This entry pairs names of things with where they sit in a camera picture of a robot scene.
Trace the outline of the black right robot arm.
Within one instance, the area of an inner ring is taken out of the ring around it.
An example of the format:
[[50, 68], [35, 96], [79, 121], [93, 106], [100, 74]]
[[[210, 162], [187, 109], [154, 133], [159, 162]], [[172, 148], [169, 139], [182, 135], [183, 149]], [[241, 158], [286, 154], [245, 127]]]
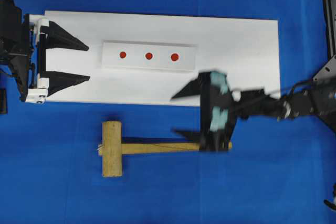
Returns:
[[199, 131], [175, 130], [186, 140], [199, 144], [200, 151], [226, 152], [237, 119], [267, 116], [277, 120], [294, 120], [314, 115], [335, 130], [335, 56], [312, 78], [296, 83], [289, 93], [273, 98], [264, 89], [241, 90], [236, 101], [227, 75], [219, 71], [200, 72], [173, 98], [200, 97]]

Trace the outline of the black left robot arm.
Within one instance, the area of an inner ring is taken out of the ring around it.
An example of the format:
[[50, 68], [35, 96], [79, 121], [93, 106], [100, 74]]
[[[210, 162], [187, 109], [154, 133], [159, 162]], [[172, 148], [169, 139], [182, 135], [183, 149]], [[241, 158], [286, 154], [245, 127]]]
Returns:
[[1, 0], [1, 65], [8, 66], [20, 100], [43, 104], [54, 93], [89, 81], [89, 76], [47, 71], [46, 51], [89, 47], [43, 15], [22, 14], [14, 0]]

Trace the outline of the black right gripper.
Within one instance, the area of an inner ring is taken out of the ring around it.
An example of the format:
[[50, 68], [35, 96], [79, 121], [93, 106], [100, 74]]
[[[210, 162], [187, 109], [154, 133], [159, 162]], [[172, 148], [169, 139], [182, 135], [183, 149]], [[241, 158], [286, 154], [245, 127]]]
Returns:
[[200, 72], [196, 79], [188, 82], [171, 100], [200, 95], [201, 130], [173, 129], [173, 132], [190, 142], [199, 143], [200, 151], [227, 152], [237, 123], [237, 107], [265, 94], [263, 89], [245, 92], [253, 96], [246, 101], [236, 101], [224, 73]]

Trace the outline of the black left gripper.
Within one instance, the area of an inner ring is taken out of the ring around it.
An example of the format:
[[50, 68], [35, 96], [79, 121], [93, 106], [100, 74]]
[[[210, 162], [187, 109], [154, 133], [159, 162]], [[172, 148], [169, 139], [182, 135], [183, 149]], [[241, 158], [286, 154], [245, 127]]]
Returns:
[[47, 96], [90, 80], [90, 76], [46, 71], [46, 49], [89, 50], [82, 41], [46, 16], [24, 15], [22, 35], [27, 50], [22, 80], [24, 93], [20, 98], [23, 102], [44, 103]]

